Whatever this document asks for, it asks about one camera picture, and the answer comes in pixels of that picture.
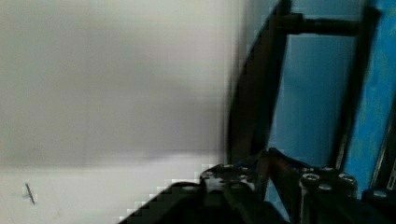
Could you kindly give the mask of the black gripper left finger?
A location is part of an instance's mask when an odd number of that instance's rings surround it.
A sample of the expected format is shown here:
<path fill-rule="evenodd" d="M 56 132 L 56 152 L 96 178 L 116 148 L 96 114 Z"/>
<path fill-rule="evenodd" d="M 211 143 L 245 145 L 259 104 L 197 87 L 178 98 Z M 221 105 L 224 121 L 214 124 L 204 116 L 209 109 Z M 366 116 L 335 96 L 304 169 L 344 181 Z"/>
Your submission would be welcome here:
<path fill-rule="evenodd" d="M 262 224 L 268 183 L 268 161 L 263 157 L 219 164 L 200 174 L 203 208 L 214 224 Z"/>

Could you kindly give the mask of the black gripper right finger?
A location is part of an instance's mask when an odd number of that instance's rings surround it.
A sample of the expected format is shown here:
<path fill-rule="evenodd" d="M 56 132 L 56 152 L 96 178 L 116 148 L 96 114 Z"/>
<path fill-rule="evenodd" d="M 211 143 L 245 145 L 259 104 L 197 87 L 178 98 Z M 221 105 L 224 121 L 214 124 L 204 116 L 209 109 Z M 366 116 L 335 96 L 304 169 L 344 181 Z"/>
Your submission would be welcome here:
<path fill-rule="evenodd" d="M 268 149 L 270 177 L 292 224 L 358 224 L 357 181 L 332 167 L 315 167 Z"/>

